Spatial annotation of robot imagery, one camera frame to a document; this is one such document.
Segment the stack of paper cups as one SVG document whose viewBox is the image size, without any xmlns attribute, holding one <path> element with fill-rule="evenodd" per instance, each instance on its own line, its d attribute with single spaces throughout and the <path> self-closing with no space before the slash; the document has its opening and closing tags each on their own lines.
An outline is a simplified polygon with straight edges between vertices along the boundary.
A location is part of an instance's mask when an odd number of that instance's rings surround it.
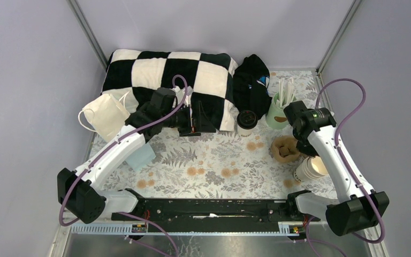
<svg viewBox="0 0 411 257">
<path fill-rule="evenodd" d="M 318 180 L 328 176 L 329 173 L 319 156 L 307 157 L 293 172 L 293 177 L 298 182 Z"/>
</svg>

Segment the white paper coffee cup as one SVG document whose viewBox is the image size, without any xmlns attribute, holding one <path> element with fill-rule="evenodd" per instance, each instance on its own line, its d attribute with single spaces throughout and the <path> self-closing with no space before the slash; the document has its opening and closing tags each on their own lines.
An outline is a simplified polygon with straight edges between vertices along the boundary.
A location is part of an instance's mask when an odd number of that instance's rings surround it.
<svg viewBox="0 0 411 257">
<path fill-rule="evenodd" d="M 244 127 L 244 126 L 240 126 L 239 124 L 237 125 L 237 134 L 240 137 L 248 137 L 250 136 L 253 131 L 254 131 L 255 126 L 251 126 L 251 127 Z"/>
</svg>

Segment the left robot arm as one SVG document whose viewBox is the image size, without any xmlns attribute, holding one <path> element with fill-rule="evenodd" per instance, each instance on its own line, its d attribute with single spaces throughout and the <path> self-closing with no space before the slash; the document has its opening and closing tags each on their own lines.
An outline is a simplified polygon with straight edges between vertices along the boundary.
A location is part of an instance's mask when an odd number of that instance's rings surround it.
<svg viewBox="0 0 411 257">
<path fill-rule="evenodd" d="M 131 190 L 103 191 L 101 187 L 117 167 L 165 127 L 176 128 L 181 137 L 216 132 L 202 103 L 186 105 L 185 101 L 185 97 L 177 100 L 171 89 L 157 89 L 150 101 L 131 114 L 117 135 L 96 155 L 73 171 L 61 170 L 57 175 L 61 225 L 71 225 L 63 219 L 65 210 L 85 224 L 102 215 L 118 212 L 124 212 L 132 220 L 140 219 L 145 207 L 136 193 Z"/>
</svg>

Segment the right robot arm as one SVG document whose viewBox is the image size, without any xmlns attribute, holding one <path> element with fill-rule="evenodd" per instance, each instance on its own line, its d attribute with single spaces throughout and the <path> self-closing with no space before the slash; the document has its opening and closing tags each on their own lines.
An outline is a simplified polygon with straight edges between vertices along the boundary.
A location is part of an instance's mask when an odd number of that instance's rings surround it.
<svg viewBox="0 0 411 257">
<path fill-rule="evenodd" d="M 284 110 L 293 128 L 300 152 L 321 158 L 336 189 L 337 199 L 303 190 L 287 197 L 286 215 L 298 221 L 305 214 L 326 221 L 330 229 L 343 236 L 379 225 L 390 200 L 376 192 L 350 157 L 337 123 L 327 108 L 310 109 L 302 101 L 290 103 Z"/>
</svg>

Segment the black cloth bundle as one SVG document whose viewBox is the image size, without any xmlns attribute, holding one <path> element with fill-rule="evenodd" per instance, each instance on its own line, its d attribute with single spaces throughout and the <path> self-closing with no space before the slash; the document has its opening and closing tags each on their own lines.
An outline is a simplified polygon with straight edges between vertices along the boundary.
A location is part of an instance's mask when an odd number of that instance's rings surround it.
<svg viewBox="0 0 411 257">
<path fill-rule="evenodd" d="M 265 63 L 252 54 L 244 58 L 233 76 L 233 99 L 240 111 L 252 111 L 261 119 L 270 108 L 272 97 L 268 93 L 270 72 Z"/>
</svg>

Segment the white paper bag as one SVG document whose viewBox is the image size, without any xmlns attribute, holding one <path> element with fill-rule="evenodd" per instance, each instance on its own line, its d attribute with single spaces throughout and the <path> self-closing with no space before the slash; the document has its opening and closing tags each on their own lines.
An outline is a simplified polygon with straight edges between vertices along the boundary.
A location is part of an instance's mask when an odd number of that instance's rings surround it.
<svg viewBox="0 0 411 257">
<path fill-rule="evenodd" d="M 111 94 L 103 94 L 89 102 L 78 113 L 78 122 L 85 129 L 97 133 L 103 140 L 110 142 L 121 130 L 130 113 L 125 108 L 127 93 L 117 100 Z"/>
</svg>

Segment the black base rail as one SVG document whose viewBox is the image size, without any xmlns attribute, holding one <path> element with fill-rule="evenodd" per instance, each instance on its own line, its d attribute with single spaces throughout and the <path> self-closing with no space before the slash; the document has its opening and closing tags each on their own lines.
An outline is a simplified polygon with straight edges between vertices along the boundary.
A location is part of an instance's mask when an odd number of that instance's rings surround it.
<svg viewBox="0 0 411 257">
<path fill-rule="evenodd" d="M 308 214 L 287 200 L 143 198 L 131 217 L 119 213 L 112 221 L 145 218 L 168 233 L 288 234 L 304 231 Z"/>
</svg>

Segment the light blue napkin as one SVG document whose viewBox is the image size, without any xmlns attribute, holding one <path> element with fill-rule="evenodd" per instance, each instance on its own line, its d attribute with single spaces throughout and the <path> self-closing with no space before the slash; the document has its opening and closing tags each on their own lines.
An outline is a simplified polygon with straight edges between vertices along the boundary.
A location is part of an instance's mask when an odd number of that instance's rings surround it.
<svg viewBox="0 0 411 257">
<path fill-rule="evenodd" d="M 156 157 L 150 144 L 145 144 L 141 148 L 133 152 L 126 160 L 132 170 L 140 171 L 146 165 L 148 165 Z"/>
</svg>

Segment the brown cardboard cup carrier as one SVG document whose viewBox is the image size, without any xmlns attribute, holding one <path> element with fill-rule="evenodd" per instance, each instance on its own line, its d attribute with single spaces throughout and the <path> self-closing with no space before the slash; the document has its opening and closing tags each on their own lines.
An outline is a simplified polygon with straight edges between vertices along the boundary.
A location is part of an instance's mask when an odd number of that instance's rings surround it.
<svg viewBox="0 0 411 257">
<path fill-rule="evenodd" d="M 277 162 L 284 164 L 295 162 L 300 157 L 306 157 L 305 154 L 297 149 L 297 143 L 298 140 L 290 135 L 274 138 L 270 147 L 273 158 Z"/>
</svg>

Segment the black white checkered pillow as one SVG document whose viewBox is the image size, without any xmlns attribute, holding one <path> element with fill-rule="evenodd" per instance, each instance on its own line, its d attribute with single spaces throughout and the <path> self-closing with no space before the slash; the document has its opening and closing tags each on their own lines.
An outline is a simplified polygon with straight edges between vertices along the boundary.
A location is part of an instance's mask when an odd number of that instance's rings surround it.
<svg viewBox="0 0 411 257">
<path fill-rule="evenodd" d="M 220 131 L 233 131 L 233 75 L 238 65 L 228 54 L 115 50 L 108 61 L 103 94 L 127 95 L 129 112 L 150 101 L 155 90 L 188 85 L 191 104 L 202 104 Z"/>
</svg>

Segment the floral table mat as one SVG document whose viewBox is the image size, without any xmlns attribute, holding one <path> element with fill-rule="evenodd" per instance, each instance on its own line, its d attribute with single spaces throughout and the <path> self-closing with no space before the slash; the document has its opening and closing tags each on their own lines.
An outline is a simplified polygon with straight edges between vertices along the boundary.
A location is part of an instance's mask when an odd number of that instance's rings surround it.
<svg viewBox="0 0 411 257">
<path fill-rule="evenodd" d="M 289 126 L 268 127 L 264 118 L 247 137 L 236 132 L 180 137 L 176 129 L 165 128 L 150 140 L 151 162 L 137 171 L 121 164 L 101 189 L 131 188 L 146 198 L 283 199 L 300 190 L 335 198 L 329 177 L 297 182 L 293 172 L 300 161 L 281 164 L 273 158 L 273 140 L 291 133 Z"/>
</svg>

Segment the green straw holder cup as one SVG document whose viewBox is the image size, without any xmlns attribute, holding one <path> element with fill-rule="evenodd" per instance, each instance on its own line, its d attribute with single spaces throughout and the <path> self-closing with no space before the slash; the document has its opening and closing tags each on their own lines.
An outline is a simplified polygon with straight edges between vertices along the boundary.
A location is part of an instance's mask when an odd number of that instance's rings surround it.
<svg viewBox="0 0 411 257">
<path fill-rule="evenodd" d="M 280 107 L 279 93 L 276 93 L 271 100 L 269 111 L 266 114 L 266 123 L 270 128 L 274 130 L 282 130 L 289 124 L 284 113 L 286 107 L 287 105 Z"/>
</svg>

